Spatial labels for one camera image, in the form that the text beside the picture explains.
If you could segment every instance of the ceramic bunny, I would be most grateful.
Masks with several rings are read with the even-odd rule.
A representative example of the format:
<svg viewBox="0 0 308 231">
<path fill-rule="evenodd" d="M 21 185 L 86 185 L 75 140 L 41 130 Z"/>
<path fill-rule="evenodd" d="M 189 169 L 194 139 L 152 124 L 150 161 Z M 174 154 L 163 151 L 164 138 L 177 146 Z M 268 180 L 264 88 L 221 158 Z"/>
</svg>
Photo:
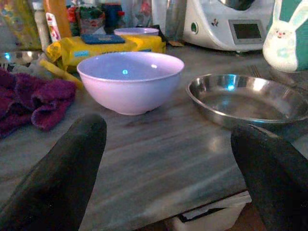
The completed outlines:
<svg viewBox="0 0 308 231">
<path fill-rule="evenodd" d="M 308 19 L 308 0 L 302 0 L 289 22 L 280 20 L 282 0 L 276 0 L 273 23 L 263 46 L 266 61 L 283 72 L 298 70 L 296 30 Z"/>
</svg>

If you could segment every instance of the towel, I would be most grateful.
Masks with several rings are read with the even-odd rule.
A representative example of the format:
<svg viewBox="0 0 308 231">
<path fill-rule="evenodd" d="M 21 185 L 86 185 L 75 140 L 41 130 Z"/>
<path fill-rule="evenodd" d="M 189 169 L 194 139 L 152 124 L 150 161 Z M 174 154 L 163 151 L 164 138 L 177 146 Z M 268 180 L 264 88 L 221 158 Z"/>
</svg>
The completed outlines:
<svg viewBox="0 0 308 231">
<path fill-rule="evenodd" d="M 63 119 L 75 93 L 72 82 L 13 75 L 0 68 L 0 138 L 30 123 L 43 131 L 52 129 Z"/>
</svg>

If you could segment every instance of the appliance display screen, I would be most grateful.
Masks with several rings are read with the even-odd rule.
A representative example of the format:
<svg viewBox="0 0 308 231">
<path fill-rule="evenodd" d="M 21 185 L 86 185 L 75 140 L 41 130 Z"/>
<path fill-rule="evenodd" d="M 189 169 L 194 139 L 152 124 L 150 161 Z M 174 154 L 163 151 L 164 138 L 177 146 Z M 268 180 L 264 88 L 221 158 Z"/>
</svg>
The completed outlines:
<svg viewBox="0 0 308 231">
<path fill-rule="evenodd" d="M 257 24 L 233 24 L 238 39 L 260 39 L 261 34 Z"/>
</svg>

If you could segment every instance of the gray marble countertop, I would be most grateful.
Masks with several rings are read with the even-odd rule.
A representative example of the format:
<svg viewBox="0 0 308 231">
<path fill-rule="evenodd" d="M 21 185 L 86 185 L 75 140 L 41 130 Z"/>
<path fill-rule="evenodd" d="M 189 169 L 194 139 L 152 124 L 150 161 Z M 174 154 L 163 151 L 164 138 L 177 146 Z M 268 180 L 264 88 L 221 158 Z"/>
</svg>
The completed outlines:
<svg viewBox="0 0 308 231">
<path fill-rule="evenodd" d="M 161 107 L 139 116 L 103 108 L 79 92 L 64 120 L 50 132 L 23 127 L 0 141 L 0 205 L 75 119 L 99 113 L 107 145 L 80 230 L 129 231 L 245 190 L 231 151 L 231 132 L 206 120 L 185 87 L 208 73 L 250 74 L 267 66 L 259 52 L 236 55 L 194 46 L 169 48 L 186 67 L 179 88 Z M 260 72 L 267 74 L 264 68 Z M 308 130 L 286 136 L 308 153 Z"/>
</svg>

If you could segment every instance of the white kitchen appliance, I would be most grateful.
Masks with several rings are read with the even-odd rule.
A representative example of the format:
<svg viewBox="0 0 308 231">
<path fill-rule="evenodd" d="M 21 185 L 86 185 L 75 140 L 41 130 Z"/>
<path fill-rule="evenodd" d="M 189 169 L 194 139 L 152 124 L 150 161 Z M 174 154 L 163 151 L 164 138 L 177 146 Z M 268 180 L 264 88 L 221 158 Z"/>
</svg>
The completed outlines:
<svg viewBox="0 0 308 231">
<path fill-rule="evenodd" d="M 187 0 L 183 39 L 224 51 L 261 50 L 274 0 L 255 0 L 237 10 L 226 0 Z"/>
</svg>

